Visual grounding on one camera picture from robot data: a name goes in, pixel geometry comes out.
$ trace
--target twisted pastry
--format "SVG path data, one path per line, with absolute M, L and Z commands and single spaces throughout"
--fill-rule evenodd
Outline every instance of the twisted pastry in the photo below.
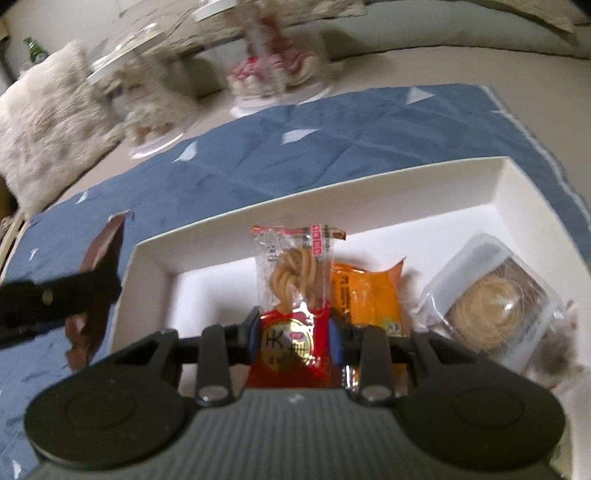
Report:
M 490 351 L 516 331 L 524 314 L 523 292 L 511 280 L 489 274 L 475 282 L 455 302 L 447 318 L 466 346 Z
M 269 277 L 269 289 L 277 297 L 277 310 L 284 314 L 291 313 L 294 305 L 294 293 L 302 295 L 309 308 L 319 307 L 318 261 L 309 248 L 290 248 L 285 250 Z

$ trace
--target gray ribbed plastic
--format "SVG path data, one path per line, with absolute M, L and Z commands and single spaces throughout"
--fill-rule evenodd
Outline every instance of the gray ribbed plastic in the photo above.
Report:
M 542 464 L 478 473 L 443 464 L 406 438 L 384 408 L 343 390 L 246 390 L 239 401 L 195 416 L 166 451 L 109 472 L 49 463 L 30 480 L 557 480 Z

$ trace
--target round pastry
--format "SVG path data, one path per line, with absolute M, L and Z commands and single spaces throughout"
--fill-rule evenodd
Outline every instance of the round pastry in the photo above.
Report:
M 456 300 L 446 318 L 468 348 L 491 351 L 505 344 L 521 323 L 522 298 L 517 283 L 488 274 Z

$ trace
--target white box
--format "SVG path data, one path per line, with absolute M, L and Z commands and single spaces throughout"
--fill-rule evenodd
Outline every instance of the white box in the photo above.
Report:
M 563 301 L 579 305 L 580 359 L 591 365 L 589 272 L 557 215 L 507 157 L 457 160 L 351 180 L 146 240 L 135 247 L 128 265 L 110 351 L 165 327 L 193 336 L 214 323 L 241 322 L 257 304 L 250 227 L 314 223 L 347 232 L 347 240 L 335 245 L 340 260 L 383 270 L 406 257 L 407 303 L 418 300 L 430 278 L 474 234 L 498 237 Z M 234 374 L 239 382 L 245 371 Z M 193 393 L 194 375 L 194 368 L 183 370 L 183 393 Z M 577 428 L 577 418 L 586 412 L 575 413 L 574 479 L 588 480 L 591 461 L 583 458 L 581 441 L 590 429 Z

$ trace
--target green bottle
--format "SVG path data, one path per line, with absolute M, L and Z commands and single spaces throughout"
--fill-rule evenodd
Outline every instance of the green bottle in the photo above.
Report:
M 49 56 L 47 50 L 45 50 L 41 46 L 41 44 L 34 38 L 27 37 L 24 41 L 27 47 L 29 48 L 29 58 L 31 59 L 31 62 L 33 62 L 35 65 L 41 63 Z

